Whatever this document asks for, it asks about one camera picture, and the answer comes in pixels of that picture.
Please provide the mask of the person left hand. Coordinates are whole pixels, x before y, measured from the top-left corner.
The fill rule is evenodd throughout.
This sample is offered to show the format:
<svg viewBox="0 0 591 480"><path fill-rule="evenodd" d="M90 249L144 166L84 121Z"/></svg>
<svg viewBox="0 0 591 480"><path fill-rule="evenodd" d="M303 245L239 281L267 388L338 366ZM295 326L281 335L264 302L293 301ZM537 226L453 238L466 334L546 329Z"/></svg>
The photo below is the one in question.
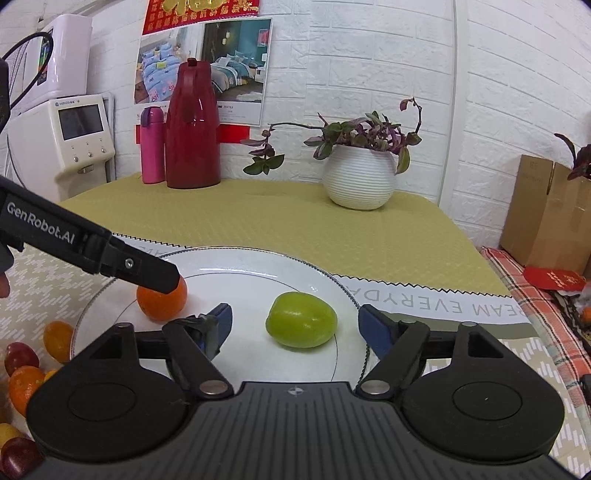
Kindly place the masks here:
<svg viewBox="0 0 591 480"><path fill-rule="evenodd" d="M14 258L9 248L5 245L0 247L0 298L7 298L10 294L10 284L7 271L12 268Z"/></svg>

